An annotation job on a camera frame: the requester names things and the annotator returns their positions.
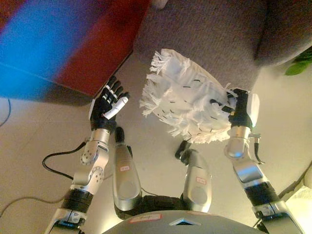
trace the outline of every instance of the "fringed white cloth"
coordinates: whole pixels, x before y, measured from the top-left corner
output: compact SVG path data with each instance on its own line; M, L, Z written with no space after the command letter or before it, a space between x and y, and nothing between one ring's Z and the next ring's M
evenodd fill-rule
M152 74L147 75L140 107L145 116L153 112L160 121L172 126L172 136L181 134L190 143L210 143L229 138L231 124L227 92L198 64L170 49L155 52Z

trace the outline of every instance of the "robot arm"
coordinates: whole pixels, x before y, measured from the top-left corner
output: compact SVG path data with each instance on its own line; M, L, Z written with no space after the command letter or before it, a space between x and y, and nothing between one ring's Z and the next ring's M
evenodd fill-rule
M249 154L249 137L254 137L251 130L255 126L259 102L250 104L253 101L247 91L235 89L234 92L238 97L236 110L229 117L232 128L225 155L231 160L234 172L253 204L255 216L262 219L261 230L273 234L302 234L285 202L277 196L258 163Z
M142 200L141 184L130 147L124 143L123 129L116 129L116 149L113 172L113 198L121 211L130 211Z
M108 162L108 140L116 127L115 114L129 99L128 93L120 94L122 90L120 81L112 77L100 95L93 100L89 112L92 133L80 157L80 168L45 234L80 233L79 226L85 222L92 198L104 179L104 169Z
M181 161L188 165L183 201L188 210L208 212L211 199L211 174L205 159L193 149L187 149Z

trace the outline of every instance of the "gray couch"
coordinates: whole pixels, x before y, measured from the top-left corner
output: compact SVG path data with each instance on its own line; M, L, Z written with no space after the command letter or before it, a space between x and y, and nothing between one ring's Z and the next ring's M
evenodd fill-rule
M174 49L223 86L251 89L262 66L310 46L311 0L169 0L149 9L134 51L150 63L155 51Z

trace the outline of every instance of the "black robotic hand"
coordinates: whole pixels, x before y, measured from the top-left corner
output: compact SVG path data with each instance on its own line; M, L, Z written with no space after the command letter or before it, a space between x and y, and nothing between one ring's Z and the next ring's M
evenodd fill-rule
M89 117L91 130L97 128L107 129L112 133L116 128L116 114L129 100L129 93L121 93L123 87L121 82L112 76L101 94L93 100Z

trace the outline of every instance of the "leaf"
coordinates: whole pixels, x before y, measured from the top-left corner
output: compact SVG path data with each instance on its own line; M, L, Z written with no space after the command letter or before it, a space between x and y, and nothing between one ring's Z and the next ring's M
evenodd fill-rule
M303 61L303 62L298 62L294 64L293 66L289 67L287 71L285 72L285 75L287 76L294 76L302 73L310 64L310 61Z
M312 62L312 47L298 55L293 62L310 61Z

